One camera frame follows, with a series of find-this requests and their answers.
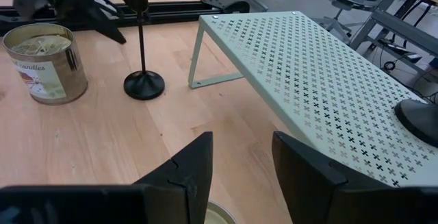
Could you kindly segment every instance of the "black cable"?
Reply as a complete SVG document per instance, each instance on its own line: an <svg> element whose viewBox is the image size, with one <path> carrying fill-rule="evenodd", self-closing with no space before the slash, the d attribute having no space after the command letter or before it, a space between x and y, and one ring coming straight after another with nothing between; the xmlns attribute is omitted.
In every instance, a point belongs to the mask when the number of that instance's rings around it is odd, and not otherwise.
<svg viewBox="0 0 438 224"><path fill-rule="evenodd" d="M426 16L426 14L430 11L430 9L432 8L432 4L430 4L425 11L423 12L423 14L421 15L421 17L418 18L417 22L415 22L415 24L413 25L414 27L417 27L417 25L420 23L421 20L423 20L423 18ZM403 42L403 47L406 48L408 41L405 40Z"/></svg>
<svg viewBox="0 0 438 224"><path fill-rule="evenodd" d="M374 58L376 57L377 50L374 52L374 56L372 57L372 64L374 64Z"/></svg>
<svg viewBox="0 0 438 224"><path fill-rule="evenodd" d="M385 48L385 46L383 45L383 47L382 47L382 51L381 51L381 59L378 61L378 67L380 68L380 69L382 69L382 55L383 55L383 49Z"/></svg>
<svg viewBox="0 0 438 224"><path fill-rule="evenodd" d="M385 63L383 64L383 68L384 68L386 71L392 71L392 70L400 70L400 71L404 71L404 70L402 70L402 69L397 69L397 68L396 68L396 63L397 63L397 61L401 60L403 57L404 57L404 55L402 55L402 56L401 56L400 58L398 58L397 60L385 62Z"/></svg>
<svg viewBox="0 0 438 224"><path fill-rule="evenodd" d="M431 95L429 95L429 96L427 96L427 97L435 97L436 98L437 94L438 94L438 91L433 93L433 94L431 94Z"/></svg>
<svg viewBox="0 0 438 224"><path fill-rule="evenodd" d="M408 17L408 15L409 15L412 11L414 11L414 9L416 9L417 6L419 6L421 3L425 2L425 1L426 1L426 0L420 0L420 1L418 1L418 2L417 2L417 3L416 3L411 9L408 10L407 13L403 14L401 20L404 20L406 17ZM392 34L392 41L393 41L393 42L396 41L396 34L395 34L395 33Z"/></svg>
<svg viewBox="0 0 438 224"><path fill-rule="evenodd" d="M377 9L377 8L381 5L382 1L383 1L383 0L381 0L381 2L379 2L379 3L376 5L375 9ZM356 33L355 33L353 36L350 37L351 40L353 40L353 39L355 38L355 36L361 31L361 29L362 29L362 28L366 25L366 23L371 19L372 13L373 13L373 11L371 11L371 14L368 16L368 18L365 20L365 22L362 24L362 26L360 26L360 28L356 31Z"/></svg>
<svg viewBox="0 0 438 224"><path fill-rule="evenodd" d="M412 75L412 76L416 76L416 74L415 74L415 73L410 73L410 72L408 72L408 71L405 71L405 70L403 70L403 69L398 69L398 68L395 68L394 70L402 71L402 72L408 73L408 74L410 74L410 75Z"/></svg>

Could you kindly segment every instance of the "perforated metal shelf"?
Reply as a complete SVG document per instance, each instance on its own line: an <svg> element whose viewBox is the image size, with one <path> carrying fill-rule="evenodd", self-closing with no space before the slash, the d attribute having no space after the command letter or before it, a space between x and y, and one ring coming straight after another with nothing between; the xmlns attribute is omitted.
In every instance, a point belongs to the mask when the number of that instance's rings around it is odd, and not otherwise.
<svg viewBox="0 0 438 224"><path fill-rule="evenodd" d="M438 150L394 114L421 99L310 18L202 16L200 28L301 141L390 186L438 184Z"/></svg>

